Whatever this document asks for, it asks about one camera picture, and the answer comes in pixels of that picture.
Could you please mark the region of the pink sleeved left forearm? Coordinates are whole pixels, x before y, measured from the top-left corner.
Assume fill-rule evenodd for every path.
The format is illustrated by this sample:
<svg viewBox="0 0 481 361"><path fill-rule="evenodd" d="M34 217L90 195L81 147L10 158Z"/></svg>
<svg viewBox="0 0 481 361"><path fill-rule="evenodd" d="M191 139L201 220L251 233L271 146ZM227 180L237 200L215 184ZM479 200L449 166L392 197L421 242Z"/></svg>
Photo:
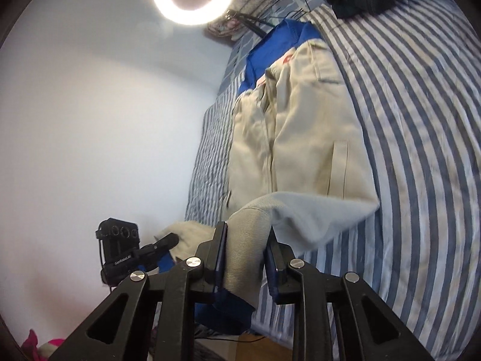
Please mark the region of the pink sleeved left forearm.
<svg viewBox="0 0 481 361"><path fill-rule="evenodd" d="M20 349L26 356L27 360L47 361L63 344L63 338L55 338L43 344L39 344L36 332L33 329L30 329L29 334L25 341L21 344Z"/></svg>

